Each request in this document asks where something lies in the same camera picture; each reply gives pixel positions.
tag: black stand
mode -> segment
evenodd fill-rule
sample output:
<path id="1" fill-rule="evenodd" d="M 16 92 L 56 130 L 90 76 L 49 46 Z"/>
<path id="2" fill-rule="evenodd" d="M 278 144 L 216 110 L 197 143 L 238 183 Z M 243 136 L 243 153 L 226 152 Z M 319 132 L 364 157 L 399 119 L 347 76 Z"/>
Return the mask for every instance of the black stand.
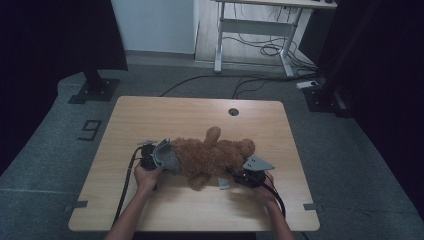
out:
<path id="1" fill-rule="evenodd" d="M 86 101 L 109 102 L 116 88 L 118 79 L 102 79 L 96 69 L 91 68 L 88 62 L 84 66 L 84 76 L 86 83 L 82 86 L 77 95 L 69 99 L 69 104 L 84 104 Z"/>
<path id="2" fill-rule="evenodd" d="M 347 110 L 337 89 L 329 88 L 331 85 L 332 83 L 328 82 L 322 89 L 302 89 L 309 111 L 335 113 L 337 117 L 350 118 L 351 114 Z"/>

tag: stuffed animal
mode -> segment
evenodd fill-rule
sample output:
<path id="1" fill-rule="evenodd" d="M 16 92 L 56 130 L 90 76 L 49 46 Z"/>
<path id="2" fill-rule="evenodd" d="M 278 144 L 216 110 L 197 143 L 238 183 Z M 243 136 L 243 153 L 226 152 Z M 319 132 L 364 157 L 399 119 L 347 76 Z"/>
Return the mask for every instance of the stuffed animal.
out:
<path id="1" fill-rule="evenodd" d="M 255 152 L 255 144 L 250 139 L 218 141 L 220 135 L 219 127 L 211 127 L 203 142 L 192 138 L 165 139 L 153 151 L 155 164 L 186 176 L 194 190 L 202 189 L 211 176 L 231 178 L 228 169 L 241 171 L 246 159 Z"/>

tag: white desk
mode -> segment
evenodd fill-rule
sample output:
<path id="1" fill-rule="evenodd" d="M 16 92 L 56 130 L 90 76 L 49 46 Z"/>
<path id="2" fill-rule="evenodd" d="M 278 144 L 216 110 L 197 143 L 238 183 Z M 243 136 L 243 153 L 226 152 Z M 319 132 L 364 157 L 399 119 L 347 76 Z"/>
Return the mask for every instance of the white desk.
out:
<path id="1" fill-rule="evenodd" d="M 332 3 L 326 3 L 324 0 L 319 2 L 312 0 L 215 0 L 221 4 L 221 13 L 219 18 L 218 28 L 218 45 L 215 53 L 215 67 L 216 73 L 221 72 L 222 64 L 222 34 L 224 32 L 230 33 L 246 33 L 256 35 L 270 35 L 286 37 L 287 41 L 284 44 L 283 51 L 280 52 L 280 58 L 284 66 L 284 70 L 288 77 L 293 77 L 293 71 L 290 66 L 290 60 L 288 58 L 288 52 L 290 49 L 291 42 L 293 41 L 294 34 L 299 23 L 300 15 L 304 8 L 313 9 L 335 9 L 337 4 L 333 1 Z M 265 21 L 251 21 L 251 20 L 240 20 L 240 19 L 228 19 L 224 18 L 225 3 L 242 3 L 242 4 L 257 4 L 257 5 L 273 5 L 273 6 L 287 6 L 299 8 L 296 17 L 292 23 L 277 23 L 277 22 L 265 22 Z"/>

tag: wooden table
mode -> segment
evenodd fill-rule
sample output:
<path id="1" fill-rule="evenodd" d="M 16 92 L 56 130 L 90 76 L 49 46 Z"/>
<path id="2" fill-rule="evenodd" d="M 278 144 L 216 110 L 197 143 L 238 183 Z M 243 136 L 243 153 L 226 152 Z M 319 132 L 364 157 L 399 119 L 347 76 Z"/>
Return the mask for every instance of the wooden table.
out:
<path id="1" fill-rule="evenodd" d="M 218 26 L 218 44 L 215 52 L 215 66 L 214 71 L 216 73 L 221 72 L 222 64 L 222 35 L 224 32 L 229 33 L 245 33 L 245 34 L 256 34 L 256 35 L 268 35 L 268 36 L 279 36 L 285 37 L 286 41 L 282 51 L 280 52 L 280 58 L 283 63 L 284 70 L 288 77 L 293 77 L 293 71 L 290 65 L 290 59 L 288 52 L 290 45 L 293 41 L 294 34 L 296 33 L 297 25 L 299 23 L 302 10 L 304 8 L 312 9 L 336 9 L 337 4 L 333 1 L 332 3 L 326 3 L 324 0 L 319 2 L 312 0 L 214 0 L 220 2 L 221 11 L 219 17 Z M 298 8 L 295 19 L 291 23 L 284 22 L 269 22 L 269 21 L 252 21 L 245 19 L 228 19 L 224 17 L 225 3 L 242 3 L 242 4 L 255 4 L 255 5 L 272 5 L 272 6 L 286 6 Z"/>
<path id="2" fill-rule="evenodd" d="M 228 111 L 236 108 L 239 115 Z M 157 97 L 120 97 L 69 222 L 74 231 L 110 229 L 122 193 L 127 167 L 137 143 L 177 137 L 204 139 L 211 126 L 222 129 L 220 139 L 250 138 L 255 155 L 272 163 L 275 186 L 284 200 L 287 221 L 294 231 L 319 228 L 308 184 L 283 104 L 275 101 Z M 182 176 L 161 174 L 159 189 L 149 200 L 138 231 L 268 231 L 265 209 L 247 187 L 231 180 L 220 190 L 216 178 L 196 192 Z M 136 190 L 131 174 L 124 207 Z"/>

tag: desk leg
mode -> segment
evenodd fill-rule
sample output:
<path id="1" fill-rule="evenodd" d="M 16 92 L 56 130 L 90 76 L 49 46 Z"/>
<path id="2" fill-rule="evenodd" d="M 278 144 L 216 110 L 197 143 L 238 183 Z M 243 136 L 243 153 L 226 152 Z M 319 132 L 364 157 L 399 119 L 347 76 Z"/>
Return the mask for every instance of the desk leg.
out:
<path id="1" fill-rule="evenodd" d="M 222 63 L 222 24 L 224 22 L 224 12 L 225 12 L 225 3 L 221 3 L 221 15 L 219 17 L 219 27 L 218 27 L 218 45 L 216 46 L 215 52 L 215 68 L 216 73 L 221 72 L 221 63 Z"/>
<path id="2" fill-rule="evenodd" d="M 288 35 L 287 41 L 284 44 L 283 51 L 280 52 L 280 58 L 281 58 L 281 61 L 283 62 L 284 70 L 286 71 L 287 77 L 293 77 L 294 76 L 293 71 L 292 71 L 291 66 L 290 66 L 291 61 L 290 61 L 290 58 L 288 56 L 288 53 L 289 53 L 289 50 L 290 50 L 290 45 L 293 41 L 294 34 L 296 33 L 296 29 L 297 29 L 297 25 L 299 23 L 300 15 L 302 15 L 302 10 L 303 10 L 303 8 L 298 9 L 296 19 L 292 23 L 292 27 L 290 28 L 290 33 Z"/>

